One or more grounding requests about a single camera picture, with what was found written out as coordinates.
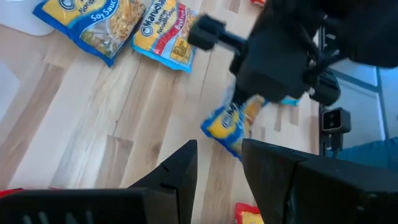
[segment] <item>beef noodle packet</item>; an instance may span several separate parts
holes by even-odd
[[[187,38],[198,16],[176,0],[154,0],[131,41],[132,48],[174,70],[191,72],[195,48]]]
[[[46,0],[33,11],[108,66],[144,13],[138,0]]]

